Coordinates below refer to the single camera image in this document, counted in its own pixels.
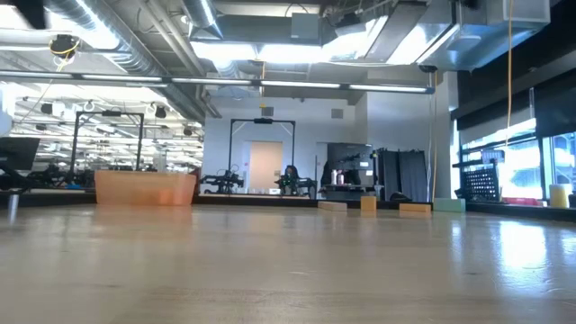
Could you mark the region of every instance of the wall vent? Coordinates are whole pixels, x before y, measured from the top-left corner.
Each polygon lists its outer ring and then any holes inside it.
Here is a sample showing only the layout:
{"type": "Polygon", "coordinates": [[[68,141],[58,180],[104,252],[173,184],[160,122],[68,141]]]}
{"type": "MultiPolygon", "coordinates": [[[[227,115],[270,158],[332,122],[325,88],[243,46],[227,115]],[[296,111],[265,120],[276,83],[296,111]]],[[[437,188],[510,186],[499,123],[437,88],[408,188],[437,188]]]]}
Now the wall vent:
{"type": "Polygon", "coordinates": [[[344,109],[332,109],[332,119],[344,119],[344,109]]]}
{"type": "Polygon", "coordinates": [[[260,109],[262,110],[262,117],[274,117],[274,107],[263,107],[260,109]]]}

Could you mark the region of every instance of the computer screen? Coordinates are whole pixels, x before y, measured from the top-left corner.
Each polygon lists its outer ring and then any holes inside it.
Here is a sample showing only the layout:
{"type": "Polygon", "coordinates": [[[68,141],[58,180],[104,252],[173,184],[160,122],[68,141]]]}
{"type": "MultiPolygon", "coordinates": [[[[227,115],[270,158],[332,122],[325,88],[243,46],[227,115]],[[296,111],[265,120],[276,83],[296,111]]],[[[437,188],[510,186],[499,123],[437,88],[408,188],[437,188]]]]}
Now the computer screen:
{"type": "Polygon", "coordinates": [[[328,163],[336,170],[372,170],[372,145],[329,143],[328,163]]]}
{"type": "Polygon", "coordinates": [[[14,170],[32,170],[40,139],[0,138],[0,163],[14,170]]]}

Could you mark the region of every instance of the doorway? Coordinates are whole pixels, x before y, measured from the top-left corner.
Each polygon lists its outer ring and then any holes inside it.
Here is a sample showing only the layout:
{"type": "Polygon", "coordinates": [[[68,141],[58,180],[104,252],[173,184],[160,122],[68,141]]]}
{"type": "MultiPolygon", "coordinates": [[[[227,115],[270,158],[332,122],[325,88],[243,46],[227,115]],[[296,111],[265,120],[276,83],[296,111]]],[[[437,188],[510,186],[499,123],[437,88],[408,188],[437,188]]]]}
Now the doorway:
{"type": "Polygon", "coordinates": [[[282,173],[282,142],[252,141],[250,146],[250,188],[261,191],[277,188],[282,173]]]}

